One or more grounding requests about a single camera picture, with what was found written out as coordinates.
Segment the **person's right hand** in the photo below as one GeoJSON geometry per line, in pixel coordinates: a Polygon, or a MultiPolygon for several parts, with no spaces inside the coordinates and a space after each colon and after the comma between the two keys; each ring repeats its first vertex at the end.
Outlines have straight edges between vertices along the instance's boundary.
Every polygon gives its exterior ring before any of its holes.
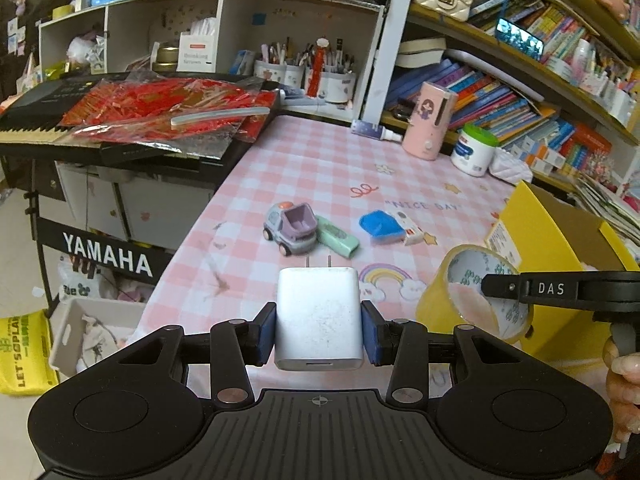
{"type": "Polygon", "coordinates": [[[613,440],[625,443],[640,426],[640,356],[622,356],[612,338],[603,347],[603,361],[608,368],[605,388],[613,415],[613,440]]]}

